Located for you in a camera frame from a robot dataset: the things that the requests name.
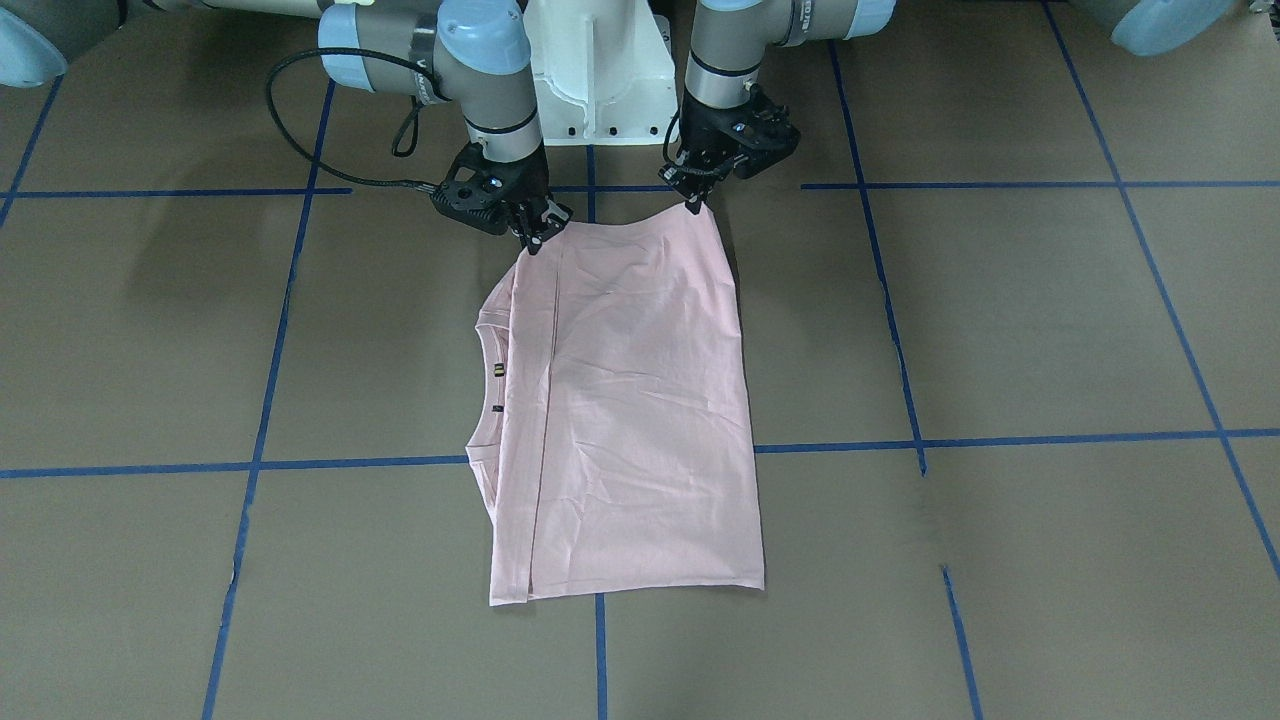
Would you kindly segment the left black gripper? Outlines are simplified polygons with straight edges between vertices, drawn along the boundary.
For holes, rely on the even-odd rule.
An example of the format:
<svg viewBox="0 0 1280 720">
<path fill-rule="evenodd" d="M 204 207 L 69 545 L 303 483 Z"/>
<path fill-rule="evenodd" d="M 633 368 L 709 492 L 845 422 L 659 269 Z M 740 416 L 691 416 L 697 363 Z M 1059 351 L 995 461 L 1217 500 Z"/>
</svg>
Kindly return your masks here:
<svg viewBox="0 0 1280 720">
<path fill-rule="evenodd" d="M 684 94 L 668 131 L 678 129 L 681 145 L 669 155 L 662 146 L 660 178 L 698 215 L 707 196 L 733 174 L 749 179 L 790 158 L 801 138 L 785 105 L 774 102 L 759 85 L 749 85 L 746 100 L 733 108 L 713 108 Z"/>
</svg>

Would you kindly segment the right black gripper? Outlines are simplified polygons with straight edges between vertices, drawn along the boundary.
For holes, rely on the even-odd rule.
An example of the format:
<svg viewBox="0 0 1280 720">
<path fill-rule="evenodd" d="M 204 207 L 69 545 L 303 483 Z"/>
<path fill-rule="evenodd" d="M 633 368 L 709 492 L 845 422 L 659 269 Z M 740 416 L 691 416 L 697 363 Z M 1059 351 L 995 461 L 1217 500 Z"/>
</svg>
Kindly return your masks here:
<svg viewBox="0 0 1280 720">
<path fill-rule="evenodd" d="M 479 142 L 466 143 L 443 182 L 430 191 L 430 200 L 442 215 L 474 229 L 512 232 L 530 256 L 573 218 L 571 208 L 552 199 L 543 143 L 516 161 L 490 160 Z"/>
</svg>

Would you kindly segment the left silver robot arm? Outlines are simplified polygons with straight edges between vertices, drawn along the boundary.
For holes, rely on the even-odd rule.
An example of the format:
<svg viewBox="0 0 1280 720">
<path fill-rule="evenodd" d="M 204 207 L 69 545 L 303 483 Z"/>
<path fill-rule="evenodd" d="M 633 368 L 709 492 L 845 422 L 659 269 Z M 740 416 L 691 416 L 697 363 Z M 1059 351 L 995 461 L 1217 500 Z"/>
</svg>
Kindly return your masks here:
<svg viewBox="0 0 1280 720">
<path fill-rule="evenodd" d="M 1134 56 L 1178 49 L 1222 19 L 1234 1 L 1073 1 Z M 771 47 L 797 47 L 881 32 L 895 1 L 699 1 L 684 92 L 668 124 L 677 152 L 662 150 L 660 178 L 698 214 L 730 176 L 753 178 L 790 158 L 801 138 L 759 74 Z"/>
</svg>

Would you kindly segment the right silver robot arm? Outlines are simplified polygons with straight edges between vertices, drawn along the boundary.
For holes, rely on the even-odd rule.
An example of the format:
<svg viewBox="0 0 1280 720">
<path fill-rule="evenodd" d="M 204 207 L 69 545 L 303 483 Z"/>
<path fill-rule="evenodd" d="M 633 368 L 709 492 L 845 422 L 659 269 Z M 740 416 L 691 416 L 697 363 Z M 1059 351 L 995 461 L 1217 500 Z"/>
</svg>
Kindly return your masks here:
<svg viewBox="0 0 1280 720">
<path fill-rule="evenodd" d="M 532 50 L 518 1 L 1 1 L 3 85 L 29 88 L 64 76 L 136 15 L 189 9 L 253 12 L 317 20 L 317 47 L 278 61 L 265 102 L 284 141 L 324 173 L 370 187 L 425 193 L 435 210 L 488 234 L 512 234 L 536 255 L 571 222 L 550 191 L 532 79 Z M 392 154 L 417 147 L 424 108 L 457 102 L 468 133 L 445 178 L 375 179 L 317 159 L 287 129 L 274 99 L 280 74 L 321 60 L 347 88 L 408 97 Z"/>
</svg>

